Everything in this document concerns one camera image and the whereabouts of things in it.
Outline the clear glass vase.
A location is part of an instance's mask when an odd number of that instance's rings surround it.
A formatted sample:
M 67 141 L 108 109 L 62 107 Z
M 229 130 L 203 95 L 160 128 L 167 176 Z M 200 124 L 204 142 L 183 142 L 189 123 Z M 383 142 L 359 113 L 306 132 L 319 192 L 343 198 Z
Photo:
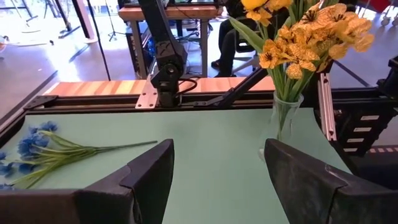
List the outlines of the clear glass vase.
M 290 141 L 292 136 L 292 123 L 303 100 L 304 97 L 302 94 L 299 94 L 296 101 L 288 102 L 281 100 L 277 96 L 277 93 L 274 93 L 272 115 L 267 120 L 267 123 L 262 130 L 261 137 L 259 138 L 258 155 L 262 162 L 265 162 L 264 152 L 265 142 L 267 139 L 272 138 L 284 143 Z

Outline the teal table mat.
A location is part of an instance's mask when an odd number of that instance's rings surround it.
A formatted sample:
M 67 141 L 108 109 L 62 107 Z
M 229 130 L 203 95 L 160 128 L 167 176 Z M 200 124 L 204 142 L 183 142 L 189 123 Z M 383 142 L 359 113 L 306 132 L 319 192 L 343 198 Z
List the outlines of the teal table mat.
M 289 224 L 259 157 L 270 109 L 28 115 L 1 148 L 17 158 L 28 129 L 46 121 L 85 146 L 122 146 L 48 175 L 39 187 L 80 188 L 172 139 L 175 165 L 163 224 Z

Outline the silver aluminium extrusion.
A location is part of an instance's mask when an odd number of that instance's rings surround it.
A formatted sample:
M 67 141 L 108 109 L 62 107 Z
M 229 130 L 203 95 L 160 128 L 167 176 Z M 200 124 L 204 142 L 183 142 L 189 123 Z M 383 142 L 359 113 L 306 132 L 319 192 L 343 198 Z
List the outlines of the silver aluminium extrusion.
M 335 115 L 331 94 L 330 76 L 321 73 L 318 81 L 318 102 L 322 132 L 329 141 L 336 141 Z

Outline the grey office chair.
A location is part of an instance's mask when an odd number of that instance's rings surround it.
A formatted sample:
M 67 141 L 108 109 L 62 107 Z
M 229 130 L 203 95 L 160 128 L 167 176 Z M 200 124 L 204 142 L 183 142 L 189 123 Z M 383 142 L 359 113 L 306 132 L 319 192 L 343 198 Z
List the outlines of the grey office chair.
M 236 53 L 249 53 L 255 51 L 254 47 L 252 47 L 238 31 L 235 31 L 234 42 Z M 235 57 L 234 59 L 243 62 L 243 64 L 234 68 L 233 73 L 240 72 L 241 70 L 248 67 L 252 67 L 252 70 L 255 71 L 259 63 L 257 53 L 255 53 L 252 57 Z

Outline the yellow daisy bunch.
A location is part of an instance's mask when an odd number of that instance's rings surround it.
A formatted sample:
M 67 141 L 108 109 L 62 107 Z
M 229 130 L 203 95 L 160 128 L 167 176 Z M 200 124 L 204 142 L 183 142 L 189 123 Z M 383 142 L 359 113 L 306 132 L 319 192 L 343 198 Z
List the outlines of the yellow daisy bunch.
M 311 33 L 308 43 L 320 56 L 312 78 L 327 71 L 334 60 L 345 57 L 349 49 L 365 52 L 373 43 L 371 21 L 359 17 L 350 8 L 350 3 L 343 0 L 296 0 L 294 6 L 298 13 L 290 16 L 284 25 Z
M 296 102 L 310 83 L 320 56 L 308 41 L 312 35 L 303 28 L 293 29 L 283 25 L 274 38 L 266 31 L 271 14 L 264 7 L 248 10 L 246 17 L 257 22 L 263 39 L 258 53 L 259 66 L 269 72 L 277 97 L 286 102 Z

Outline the silver mounting plate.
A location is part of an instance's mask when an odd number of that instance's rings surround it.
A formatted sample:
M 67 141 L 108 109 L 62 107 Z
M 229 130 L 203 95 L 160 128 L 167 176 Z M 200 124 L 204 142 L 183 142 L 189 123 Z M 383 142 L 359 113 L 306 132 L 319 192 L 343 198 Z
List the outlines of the silver mounting plate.
M 149 110 L 154 109 L 158 102 L 157 89 L 151 83 L 153 74 L 147 76 L 144 87 L 141 94 L 138 97 L 135 109 L 137 110 Z

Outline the black metal table frame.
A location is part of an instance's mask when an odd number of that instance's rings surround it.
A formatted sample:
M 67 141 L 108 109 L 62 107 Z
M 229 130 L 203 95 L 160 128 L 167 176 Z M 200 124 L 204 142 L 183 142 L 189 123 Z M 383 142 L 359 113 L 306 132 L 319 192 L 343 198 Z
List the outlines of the black metal table frame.
M 355 174 L 382 186 L 398 189 L 398 151 L 390 156 L 369 154 L 374 148 L 374 142 L 387 128 L 388 123 L 393 118 L 398 118 L 398 55 L 389 60 L 388 66 L 390 68 L 388 76 L 378 80 L 375 87 L 342 88 L 331 91 L 337 140 L 330 142 Z M 262 81 L 271 81 L 268 72 L 257 84 Z M 175 111 L 226 110 L 268 108 L 272 105 L 271 90 L 254 90 L 252 87 L 245 93 L 236 94 L 235 88 L 188 93 L 181 97 L 182 103 L 173 109 Z M 5 145 L 6 141 L 20 130 L 23 117 L 30 111 L 60 110 L 61 113 L 78 110 L 90 113 L 95 109 L 139 111 L 135 109 L 137 100 L 137 95 L 38 96 L 11 124 L 0 130 L 0 146 Z M 394 147 L 398 150 L 398 128 L 394 130 L 393 135 L 396 141 Z

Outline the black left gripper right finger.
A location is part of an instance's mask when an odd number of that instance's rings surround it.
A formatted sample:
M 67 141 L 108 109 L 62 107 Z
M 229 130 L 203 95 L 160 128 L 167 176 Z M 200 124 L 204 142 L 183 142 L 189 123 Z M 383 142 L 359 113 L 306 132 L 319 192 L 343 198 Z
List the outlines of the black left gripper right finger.
M 387 190 L 276 139 L 264 158 L 290 224 L 387 224 Z

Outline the blue flower bunch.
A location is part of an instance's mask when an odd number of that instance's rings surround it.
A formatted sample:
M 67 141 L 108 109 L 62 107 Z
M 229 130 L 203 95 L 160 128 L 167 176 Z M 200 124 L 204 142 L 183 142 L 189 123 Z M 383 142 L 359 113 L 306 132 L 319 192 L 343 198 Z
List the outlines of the blue flower bunch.
M 30 189 L 53 171 L 101 153 L 155 144 L 155 141 L 118 146 L 84 146 L 57 134 L 58 126 L 47 121 L 30 127 L 16 146 L 16 155 L 0 151 L 0 190 Z

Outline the wooden workbench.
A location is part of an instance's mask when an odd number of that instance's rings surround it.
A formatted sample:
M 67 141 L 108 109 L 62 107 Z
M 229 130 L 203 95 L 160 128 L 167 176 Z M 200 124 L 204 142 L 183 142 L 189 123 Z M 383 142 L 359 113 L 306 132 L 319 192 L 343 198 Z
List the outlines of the wooden workbench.
M 132 44 L 132 58 L 136 59 L 134 68 L 136 79 L 146 79 L 148 69 L 144 61 L 143 45 L 149 40 L 150 32 L 148 29 L 141 34 L 139 21 L 143 21 L 144 14 L 139 7 L 124 7 L 118 12 L 120 18 L 130 22 L 132 37 L 127 39 L 128 44 Z M 208 25 L 211 19 L 221 14 L 221 9 L 215 6 L 169 6 L 165 10 L 168 19 L 199 19 L 200 20 L 200 48 L 201 48 L 201 73 L 200 76 L 208 77 Z

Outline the person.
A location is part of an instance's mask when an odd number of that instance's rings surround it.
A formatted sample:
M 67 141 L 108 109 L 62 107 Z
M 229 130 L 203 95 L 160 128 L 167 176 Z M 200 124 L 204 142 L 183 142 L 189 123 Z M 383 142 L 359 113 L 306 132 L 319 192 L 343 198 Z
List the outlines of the person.
M 225 0 L 225 7 L 228 14 L 235 19 L 246 15 L 241 0 Z M 275 30 L 281 28 L 288 16 L 289 12 L 285 7 L 272 13 L 271 25 L 267 26 L 270 39 L 274 38 Z M 211 67 L 218 70 L 215 78 L 234 77 L 232 70 L 236 53 L 235 33 L 235 29 L 228 19 L 221 23 L 218 37 L 218 47 L 221 55 L 219 59 L 211 62 Z

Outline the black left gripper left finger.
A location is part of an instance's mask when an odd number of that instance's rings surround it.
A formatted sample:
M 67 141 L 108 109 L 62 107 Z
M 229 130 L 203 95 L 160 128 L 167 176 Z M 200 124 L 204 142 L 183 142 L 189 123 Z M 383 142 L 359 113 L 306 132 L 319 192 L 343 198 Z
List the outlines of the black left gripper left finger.
M 174 140 L 166 139 L 79 190 L 78 224 L 162 224 L 173 174 Z

